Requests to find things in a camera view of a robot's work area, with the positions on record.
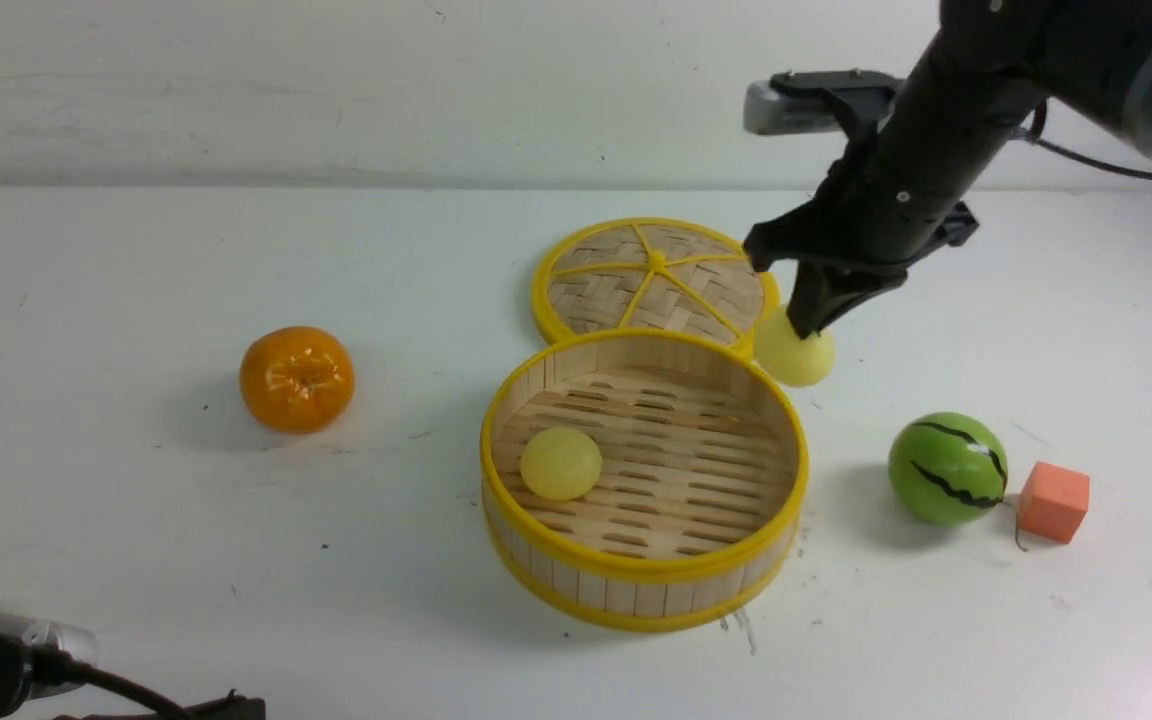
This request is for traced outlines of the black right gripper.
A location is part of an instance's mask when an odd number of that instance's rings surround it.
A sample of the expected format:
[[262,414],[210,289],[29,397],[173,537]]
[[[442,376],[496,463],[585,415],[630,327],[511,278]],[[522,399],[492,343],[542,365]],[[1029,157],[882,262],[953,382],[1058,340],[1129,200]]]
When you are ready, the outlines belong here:
[[881,123],[855,141],[841,132],[844,151],[813,196],[742,243],[756,272],[797,264],[786,305],[797,338],[896,290],[914,263],[973,232],[963,200],[980,174],[979,74],[922,60],[900,78]]

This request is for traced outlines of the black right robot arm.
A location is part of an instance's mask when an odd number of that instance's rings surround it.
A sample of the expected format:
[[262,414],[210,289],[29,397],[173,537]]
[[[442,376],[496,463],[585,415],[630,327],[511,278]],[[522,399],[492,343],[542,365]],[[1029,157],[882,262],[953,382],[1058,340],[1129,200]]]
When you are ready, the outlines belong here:
[[823,332],[972,237],[969,188],[1007,142],[1043,145],[1051,101],[1152,159],[1152,1],[943,1],[904,78],[783,71],[748,88],[751,135],[846,135],[813,196],[742,245],[755,272],[795,263],[791,332]]

